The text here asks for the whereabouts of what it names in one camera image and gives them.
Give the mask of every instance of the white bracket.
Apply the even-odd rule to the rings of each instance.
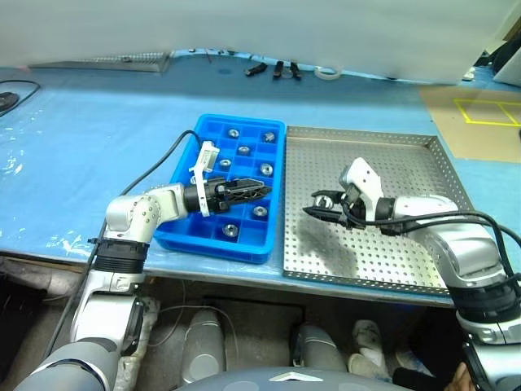
[[[366,206],[366,220],[373,222],[376,204],[383,197],[382,182],[376,171],[362,157],[358,157],[350,167],[344,169],[339,182],[346,190],[350,184],[358,188],[360,198]]]
[[[195,187],[199,198],[199,208],[204,217],[210,216],[210,211],[208,210],[208,203],[206,202],[203,173],[211,173],[213,171],[213,166],[215,165],[219,151],[219,148],[215,147],[211,141],[203,142],[195,165],[189,169],[190,172],[194,173]]]

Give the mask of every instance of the cardboard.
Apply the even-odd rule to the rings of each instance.
[[[521,94],[420,86],[420,95],[455,157],[521,163]]]

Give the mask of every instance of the perforated metal tray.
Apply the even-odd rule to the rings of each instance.
[[[163,72],[169,64],[169,53],[140,53],[135,55],[116,55],[95,59],[77,59],[58,63],[36,64],[33,68],[89,68],[118,69],[122,71]]]
[[[471,202],[436,136],[293,126],[287,133],[284,275],[331,283],[448,295],[433,260],[410,239],[374,227],[347,231],[302,211],[317,190],[341,190],[343,168],[363,157],[386,196],[437,194]]]

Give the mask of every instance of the white wall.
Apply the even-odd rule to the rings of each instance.
[[[0,65],[229,47],[457,82],[519,0],[0,0]]]

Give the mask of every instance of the blue table surface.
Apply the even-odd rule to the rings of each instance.
[[[176,57],[163,74],[0,69],[0,80],[26,78],[43,87],[0,118],[0,249],[85,261],[90,254],[87,239],[98,234],[109,201],[208,112],[442,139],[414,83],[359,76],[322,81],[309,72],[302,81],[274,81],[270,69],[245,77],[243,70],[252,65],[227,56],[213,56],[209,63],[206,56],[196,55]],[[476,81],[463,85],[520,91],[493,82],[484,68],[478,68]],[[0,88],[23,95],[31,87]],[[521,165],[455,159],[444,146],[475,208],[520,232]],[[135,193],[167,183],[181,154],[182,147]],[[450,305],[447,297],[282,276],[282,219],[281,210],[275,249],[264,265],[170,252],[152,242],[146,269],[155,275]],[[519,252],[511,244],[509,249],[514,268],[521,270]]]

